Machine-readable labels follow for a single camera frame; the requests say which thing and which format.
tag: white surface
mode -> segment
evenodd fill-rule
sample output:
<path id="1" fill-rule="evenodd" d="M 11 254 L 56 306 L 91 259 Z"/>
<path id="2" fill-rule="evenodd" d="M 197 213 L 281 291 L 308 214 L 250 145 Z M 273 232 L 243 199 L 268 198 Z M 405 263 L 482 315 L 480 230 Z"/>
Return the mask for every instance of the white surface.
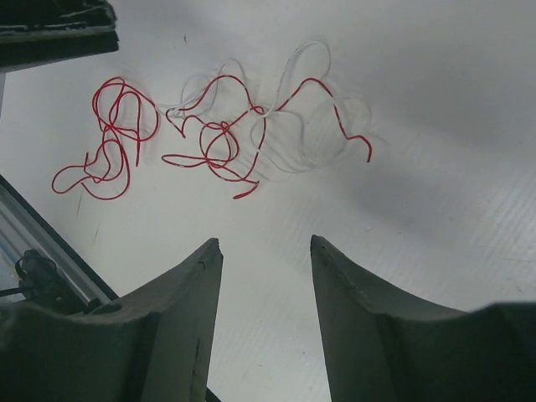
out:
<path id="1" fill-rule="evenodd" d="M 8 76 L 0 169 L 120 294 L 221 239 L 209 386 L 223 401 L 329 400 L 312 234 L 450 307 L 536 297 L 534 1 L 113 3 L 120 52 Z M 333 79 L 373 105 L 384 141 L 370 165 L 359 155 L 233 201 L 237 188 L 206 169 L 157 162 L 184 144 L 167 127 L 124 198 L 84 196 L 77 216 L 79 190 L 50 191 L 98 141 L 90 97 L 110 76 L 173 102 L 187 75 L 234 57 L 264 101 L 308 39 L 331 46 Z"/>

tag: white wire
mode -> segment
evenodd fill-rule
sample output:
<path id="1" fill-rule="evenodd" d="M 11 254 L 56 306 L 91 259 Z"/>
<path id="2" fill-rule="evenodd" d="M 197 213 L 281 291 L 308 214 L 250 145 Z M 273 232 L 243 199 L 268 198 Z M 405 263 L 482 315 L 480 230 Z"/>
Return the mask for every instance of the white wire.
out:
<path id="1" fill-rule="evenodd" d="M 284 173 L 289 173 L 289 174 L 306 173 L 306 172 L 310 172 L 311 170 L 314 170 L 316 168 L 326 166 L 330 162 L 333 162 L 334 160 L 337 160 L 340 157 L 342 157 L 344 155 L 345 151 L 347 150 L 347 146 L 348 146 L 348 143 L 349 143 L 348 141 L 345 141 L 344 145 L 342 147 L 340 147 L 337 150 L 337 152 L 335 153 L 335 155 L 333 157 L 331 157 L 327 162 L 322 163 L 322 164 L 321 163 L 316 163 L 305 152 L 306 130 L 305 130 L 305 125 L 303 124 L 303 119 L 299 115 L 297 115 L 296 113 L 291 113 L 289 111 L 277 111 L 276 110 L 278 105 L 280 104 L 280 99 L 279 98 L 280 98 L 280 95 L 281 95 L 281 92 L 282 92 L 282 89 L 283 89 L 283 85 L 285 84 L 287 76 L 291 73 L 292 69 L 294 68 L 295 63 L 302 56 L 303 52 L 305 50 L 311 48 L 312 46 L 318 46 L 318 47 L 323 48 L 325 50 L 325 52 L 326 52 L 326 55 L 327 55 L 327 66 L 326 66 L 325 70 L 318 77 L 315 77 L 315 78 L 317 78 L 319 80 L 323 80 L 327 76 L 327 74 L 329 73 L 329 70 L 331 69 L 331 63 L 332 63 L 331 53 L 329 51 L 328 46 L 325 43 L 320 42 L 320 41 L 316 41 L 316 40 L 312 40 L 312 41 L 309 41 L 309 42 L 306 42 L 306 43 L 300 45 L 296 50 L 294 50 L 294 52 L 292 53 L 291 57 L 287 60 L 286 65 L 285 65 L 285 69 L 283 70 L 283 73 L 281 74 L 281 77 L 279 79 L 279 84 L 278 84 L 278 86 L 276 88 L 275 99 L 273 100 L 273 102 L 272 102 L 272 104 L 271 104 L 271 106 L 270 106 L 270 108 L 268 109 L 267 112 L 265 112 L 262 115 L 258 114 L 253 108 L 250 107 L 249 102 L 246 100 L 247 110 L 249 111 L 249 113 L 251 115 L 255 116 L 255 118 L 256 118 L 255 122 L 251 125 L 250 132 L 249 132 L 249 139 L 250 139 L 251 145 L 255 149 L 255 152 L 258 152 L 260 155 L 265 157 L 268 161 L 270 161 L 270 163 L 275 168 L 279 169 L 280 171 L 282 171 Z M 171 117 L 185 118 L 186 111 L 181 111 L 181 109 L 186 108 L 188 106 L 192 106 L 193 104 L 195 104 L 195 102 L 197 102 L 201 98 L 202 94 L 206 90 L 206 87 L 211 82 L 211 80 L 213 80 L 214 78 L 216 78 L 219 75 L 222 75 L 222 72 L 223 72 L 224 68 L 227 65 L 229 65 L 230 63 L 236 64 L 236 66 L 238 66 L 238 68 L 240 70 L 240 75 L 241 75 L 240 78 L 242 79 L 242 82 L 244 82 L 245 86 L 247 87 L 246 80 L 245 80 L 245 72 L 244 72 L 244 68 L 242 67 L 242 64 L 240 64 L 240 62 L 238 62 L 235 59 L 227 59 L 222 64 L 219 65 L 218 69 L 216 70 L 215 75 L 214 74 L 211 74 L 211 75 L 209 75 L 209 74 L 195 74 L 195 75 L 191 75 L 190 77 L 188 77 L 186 79 L 184 85 L 183 85 L 182 90 L 181 90 L 180 101 L 177 104 L 174 104 L 174 105 L 158 104 L 157 105 L 157 110 L 162 114 L 165 114 L 166 112 L 170 111 L 169 115 Z M 189 83 L 192 82 L 195 79 L 204 80 L 206 82 L 206 84 L 201 88 L 201 90 L 199 90 L 197 92 L 194 92 L 192 95 L 187 97 L 185 95 L 186 89 L 187 89 Z M 219 81 L 215 83 L 214 91 L 209 91 L 209 92 L 211 92 L 211 97 L 210 97 L 209 104 L 204 109 L 202 109 L 201 111 L 196 111 L 197 115 L 202 115 L 203 113 L 206 113 L 206 112 L 208 112 L 209 110 L 212 109 L 212 107 L 214 106 L 214 102 L 215 102 L 217 93 L 218 93 L 218 86 L 219 86 Z M 347 100 L 357 100 L 357 101 L 359 101 L 362 104 L 362 106 L 364 107 L 364 109 L 366 110 L 367 119 L 366 119 L 364 129 L 363 129 L 363 134 L 364 134 L 368 130 L 369 125 L 370 125 L 370 108 L 369 108 L 369 105 L 366 102 L 364 102 L 364 100 L 362 100 L 359 96 L 356 96 L 356 95 L 346 95 L 346 96 L 334 96 L 334 97 L 331 97 L 330 99 L 328 99 L 325 102 L 323 102 L 320 105 L 318 105 L 313 110 L 312 114 L 307 119 L 307 122 L 309 122 L 311 120 L 311 118 L 317 113 L 319 108 L 324 107 L 326 104 L 332 104 L 333 106 L 336 106 L 337 102 L 339 102 L 339 101 L 347 101 Z M 300 156 L 300 159 L 301 159 L 301 161 L 299 161 L 298 165 L 301 164 L 303 168 L 295 168 L 295 169 L 290 169 L 289 170 L 289 169 L 287 169 L 285 167 L 282 167 L 278 162 L 274 161 L 274 158 L 268 152 L 265 151 L 266 148 L 269 147 L 275 154 L 277 154 L 275 148 L 272 145 L 270 145 L 269 142 L 265 141 L 262 147 L 259 147 L 259 144 L 255 143 L 254 133 L 255 133 L 256 127 L 264 119 L 268 119 L 270 117 L 277 116 L 277 114 L 280 115 L 280 114 L 285 114 L 285 113 L 286 114 L 291 114 L 293 116 L 297 116 L 301 120 L 301 128 L 300 128 L 300 131 L 298 132 L 298 144 L 297 145 L 298 145 L 298 155 Z M 279 158 L 281 160 L 283 160 L 283 161 L 285 160 L 285 158 L 282 157 L 281 154 L 278 154 L 278 156 L 279 156 Z M 259 174 L 261 177 L 265 178 L 266 180 L 273 181 L 273 180 L 269 179 L 265 174 L 263 174 L 261 172 L 257 171 L 256 173 Z"/>

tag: cable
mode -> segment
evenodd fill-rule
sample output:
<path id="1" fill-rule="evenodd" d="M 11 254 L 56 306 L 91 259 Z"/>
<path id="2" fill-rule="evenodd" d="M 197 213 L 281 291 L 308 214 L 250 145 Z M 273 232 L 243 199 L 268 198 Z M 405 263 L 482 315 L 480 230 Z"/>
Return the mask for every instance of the cable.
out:
<path id="1" fill-rule="evenodd" d="M 323 73 L 320 75 L 319 78 L 309 77 L 309 78 L 304 79 L 286 100 L 284 100 L 282 103 L 279 103 L 279 98 L 281 95 L 282 88 L 294 64 L 296 63 L 297 59 L 302 55 L 302 53 L 305 51 L 305 49 L 308 49 L 312 47 L 313 45 L 320 45 L 321 47 L 325 49 L 327 53 L 326 69 L 323 71 Z M 242 78 L 239 78 L 236 75 L 222 74 L 223 69 L 227 62 L 223 63 L 218 69 L 217 76 L 215 76 L 211 80 L 208 80 L 207 78 L 208 76 L 203 76 L 203 75 L 195 75 L 187 79 L 183 87 L 183 90 L 181 92 L 181 97 L 180 97 L 180 101 L 178 104 L 172 105 L 172 106 L 160 105 L 157 107 L 157 109 L 165 116 L 166 120 L 175 128 L 175 130 L 177 130 L 180 133 L 182 138 L 186 138 L 186 125 L 188 124 L 189 121 L 197 121 L 198 123 L 202 125 L 201 131 L 198 134 L 198 146 L 199 146 L 200 154 L 198 155 L 188 155 L 188 154 L 179 154 L 179 153 L 165 154 L 162 156 L 162 160 L 165 163 L 168 163 L 170 165 L 173 165 L 179 168 L 195 168 L 195 167 L 197 168 L 202 165 L 206 165 L 209 168 L 209 170 L 212 172 L 212 174 L 214 174 L 216 177 L 220 178 L 221 180 L 224 180 L 226 182 L 232 182 L 232 183 L 248 183 L 250 185 L 250 189 L 243 193 L 239 193 L 235 195 L 234 199 L 243 198 L 253 193 L 258 188 L 260 181 L 253 179 L 251 176 L 253 172 L 255 171 L 255 167 L 258 163 L 259 156 L 261 154 L 264 157 L 266 157 L 276 168 L 278 168 L 279 170 L 285 173 L 303 173 L 303 172 L 308 172 L 312 170 L 313 168 L 319 167 L 319 165 L 314 163 L 312 158 L 309 157 L 305 153 L 305 145 L 304 145 L 305 133 L 303 132 L 303 125 L 302 125 L 301 131 L 299 132 L 298 152 L 301 157 L 301 162 L 306 167 L 305 169 L 287 170 L 283 168 L 280 164 L 276 163 L 273 157 L 269 153 L 264 152 L 263 150 L 263 146 L 265 145 L 265 140 L 266 140 L 267 119 L 270 117 L 273 117 L 276 113 L 290 113 L 289 111 L 283 111 L 283 110 L 288 106 L 288 104 L 292 101 L 292 99 L 303 89 L 305 85 L 310 85 L 310 84 L 318 85 L 330 97 L 329 101 L 332 103 L 333 112 L 335 114 L 335 117 L 337 118 L 338 129 L 342 133 L 343 137 L 347 141 L 359 139 L 367 145 L 369 149 L 367 162 L 370 162 L 372 158 L 372 145 L 369 142 L 369 140 L 363 134 L 360 134 L 360 133 L 349 135 L 341 120 L 341 114 L 339 110 L 340 108 L 338 107 L 337 102 L 342 101 L 344 99 L 349 99 L 349 98 L 348 97 L 345 97 L 345 98 L 335 97 L 332 91 L 322 81 L 322 78 L 325 75 L 327 75 L 331 67 L 331 55 L 329 53 L 329 48 L 325 44 L 321 42 L 317 42 L 317 41 L 311 41 L 311 42 L 301 45 L 300 47 L 298 47 L 298 49 L 294 51 L 294 53 L 286 62 L 286 67 L 283 71 L 283 74 L 280 77 L 280 82 L 276 89 L 276 97 L 269 108 L 265 108 L 263 106 L 260 106 L 254 103 L 254 101 L 251 98 L 250 91 L 248 90 L 248 87 L 245 83 L 244 70 L 242 69 L 240 63 L 238 63 L 236 60 L 232 59 L 231 61 L 233 61 L 239 66 Z M 200 91 L 200 93 L 191 95 L 185 99 L 184 93 L 186 90 L 186 86 L 188 85 L 189 82 L 192 81 L 193 78 L 197 78 L 197 77 L 203 77 L 204 79 L 208 81 L 208 84 Z M 229 80 L 231 83 L 236 83 L 240 85 L 242 90 L 245 92 L 245 97 L 247 100 L 245 111 L 243 111 L 234 120 L 206 121 L 200 116 L 202 114 L 205 114 L 214 105 L 214 101 L 218 92 L 219 82 L 221 80 Z M 209 97 L 209 106 L 205 107 L 201 111 L 194 112 L 194 110 L 208 97 Z M 365 126 L 368 128 L 369 123 L 370 123 L 370 110 L 369 110 L 368 105 L 366 105 L 362 100 L 360 100 L 360 102 L 362 105 L 364 105 L 364 108 L 366 109 L 368 113 L 367 114 L 368 120 L 365 124 Z M 255 155 L 253 156 L 249 167 L 246 168 L 247 170 L 246 173 L 240 174 L 236 169 L 234 169 L 231 166 L 231 163 L 237 161 L 237 158 L 240 155 L 240 141 L 238 140 L 238 137 L 234 133 L 234 130 L 235 130 L 234 128 L 242 119 L 244 119 L 249 114 L 256 117 L 256 120 L 251 126 L 250 131 L 249 131 L 249 140 L 250 140 L 250 143 L 253 144 L 253 147 L 255 149 Z M 182 119 L 183 120 L 182 124 L 180 125 L 176 124 L 172 120 L 175 118 Z M 262 126 L 262 130 L 261 130 L 260 139 L 258 141 L 255 141 L 254 133 L 258 125 Z M 221 157 L 220 155 L 218 155 L 215 149 L 213 150 L 213 148 L 218 143 L 223 144 L 223 148 L 226 149 L 226 152 L 225 152 L 226 156 Z M 346 147 L 346 142 L 344 144 L 344 147 L 338 150 L 335 157 L 339 157 L 340 155 L 342 155 L 345 147 Z"/>
<path id="2" fill-rule="evenodd" d="M 13 287 L 11 289 L 2 289 L 0 290 L 0 297 L 17 295 L 25 291 L 32 291 L 35 289 L 35 286 L 23 286 L 23 287 Z"/>
<path id="3" fill-rule="evenodd" d="M 107 111 L 102 110 L 103 101 L 101 100 L 101 97 L 104 93 L 115 95 L 115 99 Z M 136 106 L 132 108 L 136 112 L 136 123 L 134 126 L 123 126 L 120 123 L 120 118 L 123 117 L 125 113 L 123 110 L 123 105 L 126 99 L 133 99 L 136 103 Z M 89 153 L 86 153 L 84 163 L 69 165 L 59 170 L 52 179 L 52 191 L 57 194 L 65 194 L 78 185 L 81 185 L 84 190 L 93 198 L 99 200 L 117 199 L 127 191 L 131 183 L 131 164 L 123 146 L 122 139 L 126 138 L 136 143 L 135 166 L 137 167 L 140 162 L 142 144 L 154 138 L 154 136 L 157 134 L 160 126 L 160 115 L 151 99 L 141 93 L 134 86 L 127 84 L 121 77 L 110 78 L 108 81 L 106 81 L 93 95 L 91 103 L 93 113 L 95 114 L 95 117 L 99 123 L 101 132 L 100 145 L 97 147 L 93 159 L 90 159 Z M 143 106 L 145 106 L 146 109 L 149 106 L 149 114 L 154 115 L 154 122 L 152 124 L 149 123 L 149 130 L 146 130 L 142 127 L 142 123 L 147 122 L 147 119 L 143 118 L 144 114 L 147 113 L 144 111 Z M 121 159 L 119 166 L 113 162 L 114 151 L 115 153 L 119 154 Z M 105 171 L 101 174 L 92 173 L 90 170 L 92 168 L 95 169 L 95 165 L 98 162 L 104 162 L 103 158 L 104 161 L 106 161 Z M 85 175 L 65 189 L 57 189 L 56 181 L 58 180 L 59 176 L 62 173 L 73 169 L 82 170 Z M 119 193 L 113 196 L 98 195 L 94 193 L 93 190 L 91 190 L 86 184 L 89 181 L 91 181 L 94 185 L 114 182 L 120 178 L 123 173 L 126 174 L 126 180 Z"/>

